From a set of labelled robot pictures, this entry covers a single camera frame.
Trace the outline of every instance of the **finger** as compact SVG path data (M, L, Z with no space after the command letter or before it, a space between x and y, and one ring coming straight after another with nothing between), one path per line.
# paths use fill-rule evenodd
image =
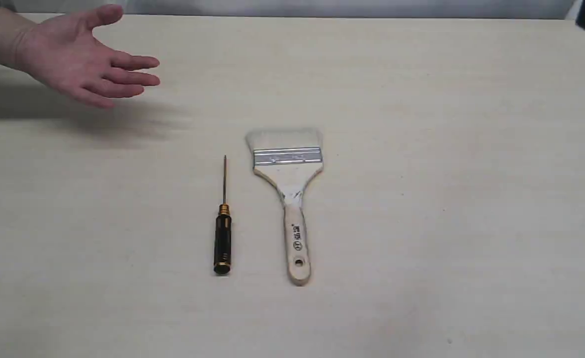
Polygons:
M112 100L101 97L82 88L76 88L72 91L69 91L68 94L79 102L83 102L84 104L88 104L97 108L108 109L113 108L114 105Z
M126 52L114 51L111 56L111 65L113 67L124 68L125 70L135 71L144 70L145 68L158 67L160 61L150 56L133 56Z
M104 78L115 84L157 86L160 79L149 73L130 72L122 68L112 67L104 74Z
M97 7L84 13L88 29L103 25L111 25L122 18L124 10L120 5L109 4Z
M85 89L108 98L126 98L139 95L144 91L141 85L121 85L108 80L97 80L85 86Z

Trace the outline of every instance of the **metal ferrule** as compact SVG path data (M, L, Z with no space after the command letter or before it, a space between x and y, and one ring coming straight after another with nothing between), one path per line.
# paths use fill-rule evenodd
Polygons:
M298 165L323 161L320 147L258 149L254 150L253 154L256 166Z

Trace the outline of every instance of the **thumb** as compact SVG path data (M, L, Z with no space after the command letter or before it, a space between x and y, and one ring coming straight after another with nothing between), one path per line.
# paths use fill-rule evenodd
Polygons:
M109 4L97 7L84 13L83 18L87 23L87 28L92 30L94 27L111 25L122 18L124 11L120 5Z

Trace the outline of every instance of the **gold ferrule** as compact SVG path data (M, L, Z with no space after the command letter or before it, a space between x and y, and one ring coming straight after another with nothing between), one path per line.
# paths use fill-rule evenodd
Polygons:
M219 215L231 215L231 209L228 204L221 204L219 206Z

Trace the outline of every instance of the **paint brush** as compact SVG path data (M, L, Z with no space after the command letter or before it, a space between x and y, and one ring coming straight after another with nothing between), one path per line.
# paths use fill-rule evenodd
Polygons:
M270 129L249 132L254 174L277 189L283 204L288 276L298 286L310 279L310 256L302 198L308 183L324 168L317 129Z

